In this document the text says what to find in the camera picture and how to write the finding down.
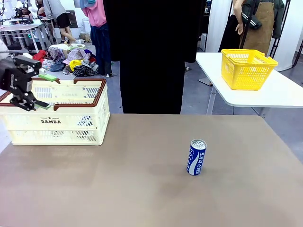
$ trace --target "yellow cloth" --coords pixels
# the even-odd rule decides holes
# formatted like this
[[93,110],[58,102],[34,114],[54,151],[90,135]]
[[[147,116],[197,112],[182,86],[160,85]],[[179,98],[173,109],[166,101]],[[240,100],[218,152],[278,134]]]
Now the yellow cloth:
[[72,60],[71,62],[70,62],[70,68],[71,68],[71,70],[74,72],[74,68],[76,67],[76,66],[80,66],[80,65],[82,65],[82,63],[81,63],[81,60]]

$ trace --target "hand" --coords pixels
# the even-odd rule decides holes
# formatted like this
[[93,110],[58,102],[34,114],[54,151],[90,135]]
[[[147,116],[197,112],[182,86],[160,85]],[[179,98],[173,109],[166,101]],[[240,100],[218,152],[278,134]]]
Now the hand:
[[243,24],[238,24],[236,31],[238,31],[238,35],[241,35],[244,30],[244,25]]

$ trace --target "beverage can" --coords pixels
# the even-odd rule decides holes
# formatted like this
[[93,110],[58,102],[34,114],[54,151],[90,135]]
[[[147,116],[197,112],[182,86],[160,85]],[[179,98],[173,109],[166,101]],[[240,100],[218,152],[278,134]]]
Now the beverage can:
[[186,168],[190,175],[196,176],[201,173],[206,148],[207,144],[203,140],[191,141]]

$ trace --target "pink shirt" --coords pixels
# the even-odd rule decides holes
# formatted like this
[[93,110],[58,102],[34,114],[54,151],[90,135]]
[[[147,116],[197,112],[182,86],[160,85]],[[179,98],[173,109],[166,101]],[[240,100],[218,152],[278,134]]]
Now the pink shirt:
[[95,6],[86,7],[82,11],[89,18],[90,25],[101,27],[106,23],[103,0],[96,0]]

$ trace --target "white plastic crate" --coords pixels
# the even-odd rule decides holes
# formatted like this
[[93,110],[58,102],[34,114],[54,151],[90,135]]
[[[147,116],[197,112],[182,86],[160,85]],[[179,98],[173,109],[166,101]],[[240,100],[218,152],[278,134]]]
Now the white plastic crate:
[[34,78],[32,92],[51,107],[28,112],[9,103],[9,92],[0,97],[0,116],[14,145],[102,144],[110,116],[105,79]]

